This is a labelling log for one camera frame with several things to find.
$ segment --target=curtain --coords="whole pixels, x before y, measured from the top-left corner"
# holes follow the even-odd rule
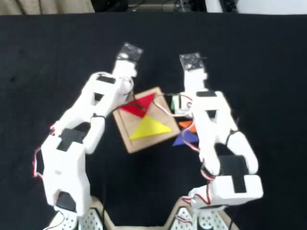
[[[92,12],[91,0],[0,0],[0,15]]]

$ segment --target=red triangle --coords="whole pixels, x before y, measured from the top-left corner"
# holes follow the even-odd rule
[[[155,93],[152,93],[152,94],[144,96],[140,99],[133,100],[133,101],[129,102],[131,104],[138,103],[143,109],[140,109],[135,105],[126,105],[126,106],[121,107],[121,109],[123,109],[123,110],[125,110],[125,111],[127,111],[131,114],[134,114],[136,116],[144,117],[148,108],[149,108],[149,106],[150,106],[150,104],[151,104],[151,102],[154,99],[154,96],[155,96]]]

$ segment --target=tangram puzzle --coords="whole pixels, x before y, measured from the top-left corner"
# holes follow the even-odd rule
[[[172,103],[171,103],[171,109],[174,110],[174,103],[173,103],[173,100],[172,100]],[[183,129],[189,127],[191,124],[192,124],[192,121],[180,121],[179,123],[179,126]],[[184,135],[184,139],[190,143],[195,143],[195,142],[199,142],[199,139],[198,139],[198,136],[196,135],[196,128],[195,128],[195,125],[193,125],[192,127],[189,128],[189,130],[187,130],[185,132],[185,135]],[[173,146],[178,146],[178,145],[183,145],[184,144],[184,141],[182,139],[182,135],[179,134],[175,140],[175,142],[173,143]]]
[[[113,113],[129,153],[175,137],[180,133],[174,118],[153,104],[156,94],[161,94],[159,88],[139,93],[135,95],[136,100],[130,102],[132,105],[126,105]],[[169,111],[163,96],[156,97],[155,102]]]

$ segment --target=yellow triangle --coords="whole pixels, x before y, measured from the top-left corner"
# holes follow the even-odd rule
[[[130,140],[144,138],[148,136],[163,134],[170,132],[171,129],[162,125],[160,122],[150,118],[149,116],[143,117],[139,126],[134,130],[130,136]]]

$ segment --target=wooden board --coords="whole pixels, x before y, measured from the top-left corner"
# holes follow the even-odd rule
[[[156,87],[135,95],[135,98],[139,99],[154,92],[156,94],[162,93],[161,89],[159,87]],[[155,98],[155,102],[159,103],[167,111],[170,112],[167,102],[163,96]],[[128,153],[134,153],[136,151],[142,150],[151,145],[175,137],[180,133],[176,120],[172,116],[166,115],[162,110],[160,110],[157,106],[155,106],[154,103],[150,104],[146,115],[157,120],[161,124],[169,127],[171,129],[171,132],[164,133],[161,135],[140,138],[136,140],[130,140],[131,134],[138,127],[142,118],[121,109],[118,109],[113,113],[113,116],[115,118],[115,121],[117,123],[117,126],[119,128],[120,134],[123,138]]]
[[[92,203],[92,207],[97,208],[100,211],[100,214],[102,215],[102,204],[100,203],[100,201],[96,198],[93,199],[93,203]],[[173,220],[175,218],[176,212],[179,209],[179,207],[186,207],[190,214],[192,214],[192,210],[190,208],[190,206],[187,206],[187,203],[183,202],[181,199],[179,199],[174,207],[173,210],[171,211],[165,225],[163,226],[155,226],[155,227],[145,227],[145,226],[116,226],[114,225],[114,223],[112,222],[110,216],[108,215],[107,211],[105,211],[105,224],[108,230],[169,230],[171,227],[171,224],[173,223]],[[227,226],[229,226],[230,224],[230,217],[222,210],[218,212],[221,216],[221,218],[223,219],[223,221],[225,222],[225,224]],[[231,230],[239,230],[239,228],[237,227],[237,225],[235,223],[233,223]]]

